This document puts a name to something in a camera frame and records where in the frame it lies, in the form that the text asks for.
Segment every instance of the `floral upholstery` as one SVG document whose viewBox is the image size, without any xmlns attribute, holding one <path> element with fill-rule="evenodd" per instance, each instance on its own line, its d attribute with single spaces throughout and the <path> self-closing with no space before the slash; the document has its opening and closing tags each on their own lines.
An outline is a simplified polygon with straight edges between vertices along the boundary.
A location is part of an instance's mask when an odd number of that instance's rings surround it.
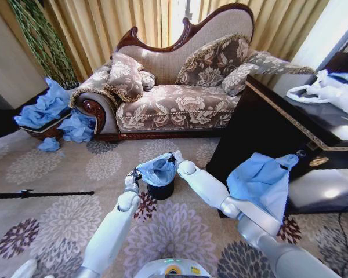
<svg viewBox="0 0 348 278">
<path fill-rule="evenodd" d="M 142 79 L 143 90 L 151 90 L 155 86 L 156 76 L 148 71 L 140 71 L 139 74 Z"/>
<path fill-rule="evenodd" d="M 245 63 L 259 66 L 258 72 L 261 74 L 315 74 L 315 71 L 309 67 L 292 64 L 265 51 L 252 52 Z"/>
<path fill-rule="evenodd" d="M 222 82 L 223 90 L 231 97 L 245 89 L 246 77 L 248 74 L 258 73 L 259 66 L 243 63 L 231 72 Z"/>
<path fill-rule="evenodd" d="M 218 86 L 247 57 L 249 42 L 243 35 L 233 34 L 210 42 L 187 58 L 176 84 Z"/>
<path fill-rule="evenodd" d="M 108 75 L 111 70 L 111 61 L 106 62 L 100 68 L 98 68 L 91 77 L 89 77 L 80 87 L 78 87 L 72 94 L 70 98 L 70 103 L 68 106 L 71 108 L 75 108 L 77 97 L 82 93 L 96 93 L 101 94 L 109 98 L 115 105 L 115 107 L 119 106 L 121 100 L 119 97 L 111 94 L 106 89 L 106 83 L 108 80 Z"/>
<path fill-rule="evenodd" d="M 314 70 L 278 59 L 268 52 L 253 51 L 242 65 L 224 78 L 223 90 L 229 96 L 243 91 L 248 74 L 314 74 Z"/>
<path fill-rule="evenodd" d="M 134 103 L 122 103 L 116 119 L 125 133 L 215 129 L 228 124 L 237 101 L 221 87 L 160 85 Z"/>
<path fill-rule="evenodd" d="M 142 69 L 143 66 L 133 58 L 122 53 L 113 53 L 106 88 L 110 93 L 117 94 L 122 101 L 138 100 L 143 95 L 142 78 L 139 74 Z"/>
</svg>

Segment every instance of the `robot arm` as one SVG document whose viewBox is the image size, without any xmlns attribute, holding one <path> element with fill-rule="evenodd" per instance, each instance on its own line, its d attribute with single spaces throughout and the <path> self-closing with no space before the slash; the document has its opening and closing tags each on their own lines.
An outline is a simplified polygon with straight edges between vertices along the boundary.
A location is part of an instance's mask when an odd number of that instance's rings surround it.
<svg viewBox="0 0 348 278">
<path fill-rule="evenodd" d="M 116 259 L 140 202 L 136 183 L 138 176 L 139 173 L 133 171 L 126 177 L 125 192 L 119 196 L 114 209 L 89 241 L 76 278 L 99 278 Z"/>
<path fill-rule="evenodd" d="M 307 251 L 277 242 L 280 223 L 270 214 L 249 201 L 231 197 L 224 184 L 192 161 L 184 160 L 180 151 L 174 157 L 179 175 L 209 206 L 239 219 L 239 233 L 250 245 L 264 252 L 276 277 L 340 277 Z"/>
</svg>

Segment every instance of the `green plant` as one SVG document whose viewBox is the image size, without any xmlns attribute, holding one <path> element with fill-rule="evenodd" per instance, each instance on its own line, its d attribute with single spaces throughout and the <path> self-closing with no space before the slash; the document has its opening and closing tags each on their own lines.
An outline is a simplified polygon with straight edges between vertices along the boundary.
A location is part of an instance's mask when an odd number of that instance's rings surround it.
<svg viewBox="0 0 348 278">
<path fill-rule="evenodd" d="M 45 75 L 57 81 L 65 89 L 77 87 L 77 78 L 64 46 L 36 0 L 8 0 L 8 2 L 27 44 Z"/>
</svg>

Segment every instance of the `yellow label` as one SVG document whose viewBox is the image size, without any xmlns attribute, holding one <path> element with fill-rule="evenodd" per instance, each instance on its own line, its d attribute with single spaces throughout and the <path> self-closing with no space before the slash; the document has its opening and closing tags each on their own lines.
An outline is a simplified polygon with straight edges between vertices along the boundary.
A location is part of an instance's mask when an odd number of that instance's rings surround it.
<svg viewBox="0 0 348 278">
<path fill-rule="evenodd" d="M 180 269 L 176 265 L 169 265 L 165 270 L 165 274 L 182 274 Z"/>
<path fill-rule="evenodd" d="M 198 268 L 195 268 L 195 267 L 191 267 L 191 270 L 192 270 L 192 273 L 193 274 L 199 274 L 200 273 L 200 270 Z"/>
</svg>

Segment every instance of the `carpet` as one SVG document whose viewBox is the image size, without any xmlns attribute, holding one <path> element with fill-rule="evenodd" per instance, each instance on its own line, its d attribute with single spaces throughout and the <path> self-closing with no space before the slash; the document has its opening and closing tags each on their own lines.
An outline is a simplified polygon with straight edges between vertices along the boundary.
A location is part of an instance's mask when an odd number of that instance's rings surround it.
<svg viewBox="0 0 348 278">
<path fill-rule="evenodd" d="M 30 258 L 34 277 L 72 277 L 83 251 L 124 190 L 125 175 L 141 162 L 180 149 L 205 167 L 218 138 L 61 142 L 37 150 L 39 141 L 19 130 L 0 138 L 0 193 L 95 191 L 93 196 L 0 200 L 0 278 Z M 146 262 L 180 257 L 199 262 L 214 277 L 273 277 L 266 258 L 238 234 L 236 220 L 219 218 L 178 176 L 167 200 L 154 200 L 140 183 L 141 204 L 114 265 L 104 277 L 132 277 Z M 342 216 L 348 240 L 348 213 Z M 297 244 L 348 277 L 348 249 L 338 214 L 290 215 L 278 240 Z"/>
</svg>

